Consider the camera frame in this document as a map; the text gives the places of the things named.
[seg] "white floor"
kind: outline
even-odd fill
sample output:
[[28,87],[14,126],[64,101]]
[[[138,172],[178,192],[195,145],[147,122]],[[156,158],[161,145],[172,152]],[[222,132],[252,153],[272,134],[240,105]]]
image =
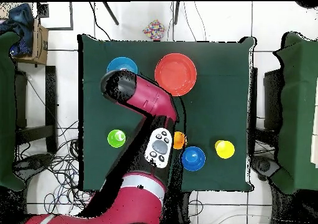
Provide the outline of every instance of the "white floor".
[[[168,30],[172,18],[171,2],[109,2],[119,21],[116,26],[101,2],[95,3],[96,18],[112,39],[150,40],[142,30],[153,20],[158,19]],[[50,2],[50,17],[42,19],[44,27],[69,27],[70,5],[68,2]],[[193,1],[186,1],[186,15],[196,40],[204,40],[204,30]],[[278,59],[272,54],[280,49],[281,37],[285,32],[297,31],[305,37],[318,36],[318,14],[314,9],[304,9],[295,2],[196,2],[204,22],[206,38],[213,42],[238,42],[242,37],[254,36],[257,45],[253,53],[254,67],[258,68],[257,116],[264,117],[263,77],[264,73],[280,68]],[[89,34],[100,40],[107,40],[106,34],[94,23],[93,12],[88,2],[73,2],[73,30],[51,30],[48,39],[48,63],[57,67],[58,122],[62,129],[78,120],[78,48],[76,35]],[[172,25],[169,39],[172,41]],[[192,42],[194,38],[185,19],[184,4],[181,2],[178,24],[175,26],[174,40]],[[167,41],[165,34],[162,41]],[[27,72],[40,97],[45,99],[44,66],[19,63],[19,69]],[[45,107],[34,91],[28,88],[28,126],[44,125]],[[263,127],[263,120],[257,119],[257,126]],[[77,138],[77,124],[68,130],[66,138]],[[65,140],[59,137],[59,144]],[[46,152],[45,142],[32,143],[28,154]],[[261,182],[251,171],[250,182],[254,190],[241,192],[199,192],[198,200],[203,204],[189,205],[192,224],[268,224],[271,215],[271,193],[268,183]],[[56,192],[58,182],[49,171],[44,171],[32,179],[28,193],[30,213],[46,213],[44,199]],[[193,192],[191,200],[196,199]],[[70,204],[61,202],[56,212],[68,213]]]

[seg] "green tablecloth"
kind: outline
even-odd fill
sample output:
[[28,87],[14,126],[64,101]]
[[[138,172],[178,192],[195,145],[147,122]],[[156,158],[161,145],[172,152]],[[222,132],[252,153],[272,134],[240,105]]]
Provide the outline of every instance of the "green tablecloth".
[[16,144],[16,99],[11,46],[19,40],[14,32],[0,35],[0,186],[22,190],[24,182],[12,172]]
[[[113,129],[121,129],[130,138],[142,118],[101,95],[99,83],[108,64],[118,56],[126,56],[136,62],[139,74],[154,79],[155,67],[162,57],[182,53],[193,61],[198,73],[196,84],[182,97],[186,108],[188,146],[198,146],[206,155],[206,163],[199,171],[184,169],[182,190],[251,190],[245,182],[245,168],[248,56],[254,46],[253,38],[245,38],[241,43],[102,42],[82,35],[81,41],[84,189],[99,190],[122,151],[109,146],[107,134]],[[180,117],[176,130],[183,132],[181,102],[177,97],[174,101]],[[216,155],[214,143],[217,140],[229,140],[235,145],[233,157],[221,159]],[[179,153],[174,150],[173,156]]]
[[281,91],[283,126],[278,139],[278,162],[282,168],[272,180],[286,194],[298,189],[318,190],[318,169],[311,163],[318,42],[289,32],[277,56],[285,81]]

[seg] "plate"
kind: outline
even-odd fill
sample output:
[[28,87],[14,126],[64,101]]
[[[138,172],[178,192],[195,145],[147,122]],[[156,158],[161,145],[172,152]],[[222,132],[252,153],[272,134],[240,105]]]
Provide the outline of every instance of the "plate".
[[186,55],[170,53],[157,64],[155,80],[172,96],[183,96],[196,83],[196,67]]

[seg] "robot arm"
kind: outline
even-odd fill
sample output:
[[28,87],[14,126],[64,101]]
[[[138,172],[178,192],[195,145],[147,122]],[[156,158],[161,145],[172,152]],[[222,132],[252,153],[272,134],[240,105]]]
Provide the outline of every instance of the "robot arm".
[[129,71],[107,73],[101,80],[101,91],[106,99],[147,118],[138,141],[123,154],[123,162],[129,165],[114,203],[99,217],[39,215],[26,224],[159,224],[177,117],[172,97]]

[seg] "blue cup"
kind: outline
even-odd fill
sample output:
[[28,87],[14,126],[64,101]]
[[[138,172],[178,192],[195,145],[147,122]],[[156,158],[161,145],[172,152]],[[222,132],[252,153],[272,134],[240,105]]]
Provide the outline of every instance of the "blue cup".
[[181,161],[186,170],[197,171],[203,167],[206,162],[206,156],[202,149],[196,146],[189,146],[184,150]]
[[113,59],[107,66],[107,73],[109,71],[125,69],[132,73],[138,74],[138,68],[135,62],[127,57],[117,57]]

